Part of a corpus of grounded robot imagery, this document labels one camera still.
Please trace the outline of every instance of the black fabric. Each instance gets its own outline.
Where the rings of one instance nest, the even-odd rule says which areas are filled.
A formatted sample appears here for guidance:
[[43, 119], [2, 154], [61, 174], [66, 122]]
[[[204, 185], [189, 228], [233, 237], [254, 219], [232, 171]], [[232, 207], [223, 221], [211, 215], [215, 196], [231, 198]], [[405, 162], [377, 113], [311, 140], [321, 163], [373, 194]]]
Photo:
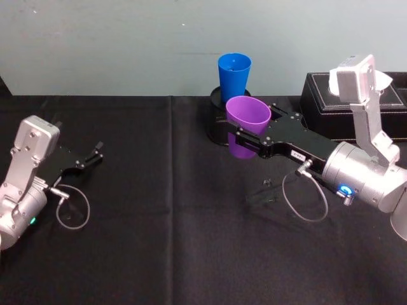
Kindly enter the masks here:
[[[297, 98], [263, 97], [298, 110]], [[3, 97], [0, 172], [21, 119], [62, 121], [61, 143], [104, 162], [78, 186], [90, 222], [69, 232], [56, 198], [1, 254], [1, 304], [407, 304], [407, 243], [389, 215], [327, 193], [305, 224], [280, 189], [297, 164], [238, 160], [204, 130], [208, 97]], [[402, 145], [402, 165], [407, 149]], [[322, 211], [309, 182], [290, 199]]]

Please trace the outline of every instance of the blue led light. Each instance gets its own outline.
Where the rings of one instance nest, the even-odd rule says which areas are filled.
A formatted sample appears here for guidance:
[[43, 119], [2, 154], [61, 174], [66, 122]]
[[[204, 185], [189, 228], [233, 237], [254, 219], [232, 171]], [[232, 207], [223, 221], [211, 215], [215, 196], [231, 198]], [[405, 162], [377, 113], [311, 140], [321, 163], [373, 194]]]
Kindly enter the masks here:
[[343, 184], [339, 187], [339, 190], [343, 194], [346, 194], [346, 195], [352, 195], [354, 193], [353, 190], [349, 186], [346, 186], [346, 185], [343, 185]]

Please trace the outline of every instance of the plastic cup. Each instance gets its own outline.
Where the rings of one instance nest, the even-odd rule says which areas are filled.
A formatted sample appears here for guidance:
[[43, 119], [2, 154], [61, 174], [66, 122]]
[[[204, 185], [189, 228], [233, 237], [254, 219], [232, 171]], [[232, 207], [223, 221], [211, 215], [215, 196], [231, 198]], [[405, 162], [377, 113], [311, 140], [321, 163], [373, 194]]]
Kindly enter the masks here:
[[223, 103], [232, 97], [244, 95], [251, 64], [251, 59], [240, 53], [229, 53], [219, 58], [217, 66]]
[[[271, 117], [270, 108], [254, 97], [233, 97], [226, 103], [226, 119], [258, 135], [265, 131]], [[256, 152], [236, 144], [236, 136], [231, 133], [228, 134], [228, 143], [229, 151], [236, 158], [249, 159], [256, 155]]]

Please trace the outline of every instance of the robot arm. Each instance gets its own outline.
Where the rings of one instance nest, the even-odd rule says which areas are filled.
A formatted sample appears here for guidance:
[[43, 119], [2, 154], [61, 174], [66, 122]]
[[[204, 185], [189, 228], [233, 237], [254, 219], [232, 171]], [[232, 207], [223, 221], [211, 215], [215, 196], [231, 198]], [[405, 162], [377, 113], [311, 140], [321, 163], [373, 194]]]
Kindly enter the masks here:
[[336, 143], [304, 128], [301, 115], [270, 106], [273, 120], [266, 132], [255, 135], [233, 122], [229, 132], [237, 144], [256, 151], [262, 158], [284, 155], [301, 166], [299, 175], [321, 175], [322, 181], [344, 204], [358, 198], [385, 213], [392, 213], [396, 233], [407, 240], [407, 170], [397, 166], [399, 148], [382, 130], [379, 93], [375, 90], [372, 55], [350, 57], [338, 67], [342, 102], [354, 115], [356, 141]]
[[69, 195], [55, 188], [62, 176], [80, 173], [102, 161], [99, 143], [87, 158], [70, 150], [55, 150], [60, 130], [37, 116], [24, 119], [11, 149], [11, 163], [0, 186], [0, 249], [10, 248], [24, 233], [31, 220], [46, 205], [46, 192]]

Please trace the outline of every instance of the purple cup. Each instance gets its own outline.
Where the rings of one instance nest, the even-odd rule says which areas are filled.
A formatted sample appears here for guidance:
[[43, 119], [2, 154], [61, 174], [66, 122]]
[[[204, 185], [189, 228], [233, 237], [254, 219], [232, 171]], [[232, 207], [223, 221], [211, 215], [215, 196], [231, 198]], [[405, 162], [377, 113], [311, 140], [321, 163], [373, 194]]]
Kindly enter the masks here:
[[[272, 117], [270, 108], [262, 101], [247, 96], [232, 97], [226, 103], [226, 118], [255, 134], [262, 134]], [[228, 134], [229, 151], [236, 158], [253, 158], [256, 153], [236, 144], [236, 136]]]

